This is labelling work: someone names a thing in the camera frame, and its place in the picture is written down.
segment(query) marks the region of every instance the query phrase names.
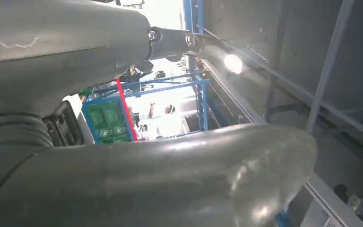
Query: gray pipe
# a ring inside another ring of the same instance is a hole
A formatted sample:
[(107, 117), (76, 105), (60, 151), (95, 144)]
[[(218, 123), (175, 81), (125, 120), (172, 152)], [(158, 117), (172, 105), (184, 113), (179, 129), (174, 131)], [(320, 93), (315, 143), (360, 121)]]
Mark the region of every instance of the gray pipe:
[(149, 56), (145, 16), (88, 0), (0, 0), (0, 115), (52, 114), (64, 96)]
[(174, 140), (51, 148), (0, 187), (0, 227), (251, 227), (308, 179), (314, 139), (237, 125)]

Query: gray metal wall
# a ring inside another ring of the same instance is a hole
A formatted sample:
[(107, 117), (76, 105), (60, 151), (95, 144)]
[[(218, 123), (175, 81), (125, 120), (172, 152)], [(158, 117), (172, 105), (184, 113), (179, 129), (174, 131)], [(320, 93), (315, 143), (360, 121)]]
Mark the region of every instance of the gray metal wall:
[[(278, 71), (315, 93), (341, 0), (290, 0)], [(277, 0), (205, 1), (209, 30), (272, 58)], [(325, 100), (363, 120), (363, 0), (356, 1)]]

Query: robotic arm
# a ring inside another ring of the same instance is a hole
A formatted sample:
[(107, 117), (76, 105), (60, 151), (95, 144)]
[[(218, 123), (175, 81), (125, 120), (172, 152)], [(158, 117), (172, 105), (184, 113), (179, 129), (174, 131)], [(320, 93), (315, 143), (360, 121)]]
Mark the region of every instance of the robotic arm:
[(0, 227), (259, 226), (315, 163), (304, 132), (232, 126), (177, 140), (54, 148), (41, 118), (144, 60), (221, 41), (87, 0), (0, 0)]

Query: blue rack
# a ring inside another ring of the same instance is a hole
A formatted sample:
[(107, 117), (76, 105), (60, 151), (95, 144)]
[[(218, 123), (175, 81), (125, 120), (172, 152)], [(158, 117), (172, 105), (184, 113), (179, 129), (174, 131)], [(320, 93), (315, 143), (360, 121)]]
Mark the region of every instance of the blue rack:
[[(175, 79), (179, 79), (179, 78), (189, 78), (191, 82), (174, 81)], [(172, 84), (172, 86), (141, 91), (141, 87), (143, 85), (160, 84), (160, 83), (161, 84), (164, 84), (164, 83)], [(128, 84), (123, 84), (122, 86), (123, 86), (123, 89), (125, 89), (125, 90), (126, 89), (138, 90), (138, 92), (131, 92), (131, 93), (125, 94), (124, 95), (125, 98), (140, 97), (142, 95), (146, 95), (146, 94), (150, 94), (150, 93), (156, 93), (156, 92), (172, 90), (172, 89), (177, 89), (177, 88), (182, 88), (182, 87), (192, 87), (193, 90), (196, 91), (197, 114), (198, 114), (198, 118), (199, 118), (199, 131), (206, 131), (206, 130), (208, 130), (208, 116), (207, 116), (208, 107), (207, 107), (207, 94), (206, 94), (206, 85), (208, 83), (209, 83), (209, 79), (202, 79), (202, 72), (200, 70), (198, 70), (193, 73), (188, 73), (188, 74), (181, 75), (181, 76), (154, 79), (154, 80), (142, 81), (142, 82), (137, 82), (137, 83), (128, 83)], [(83, 112), (83, 114), (86, 118), (87, 125), (90, 128), (90, 131), (94, 138), (95, 143), (99, 143), (99, 140), (98, 140), (99, 132), (94, 129), (94, 127), (91, 123), (91, 120), (89, 119), (89, 115), (87, 114), (87, 108), (92, 105), (105, 104), (105, 103), (110, 103), (110, 102), (119, 102), (120, 103), (121, 99), (120, 99), (119, 93), (118, 94), (116, 94), (116, 93), (118, 93), (117, 86), (109, 86), (108, 88), (96, 89), (96, 90), (93, 90), (93, 94), (97, 94), (97, 95), (99, 95), (99, 97), (95, 98), (95, 99), (89, 99), (83, 103), (83, 107), (81, 108), (81, 111)], [(126, 111), (128, 111), (128, 110), (125, 110), (123, 108), (123, 105), (119, 105), (119, 106), (121, 106), (121, 110), (122, 110), (123, 116), (124, 116), (123, 118), (125, 120), (125, 125), (127, 126), (127, 131), (129, 133), (129, 137), (131, 137), (131, 130), (134, 130), (134, 128), (131, 128), (127, 122)], [(175, 136), (172, 136), (171, 138), (188, 135), (188, 134), (192, 134), (195, 132), (198, 132), (198, 131), (189, 132), (189, 133), (181, 134), (181, 135), (175, 135)]]

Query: metal bolt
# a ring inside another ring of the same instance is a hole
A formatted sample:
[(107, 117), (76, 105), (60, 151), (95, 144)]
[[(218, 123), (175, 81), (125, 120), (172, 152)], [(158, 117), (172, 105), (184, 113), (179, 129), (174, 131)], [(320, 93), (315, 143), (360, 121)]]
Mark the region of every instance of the metal bolt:
[(195, 37), (193, 33), (186, 34), (186, 43), (190, 48), (195, 46)]
[(148, 32), (148, 39), (150, 41), (155, 41), (156, 40), (156, 32), (155, 31)]

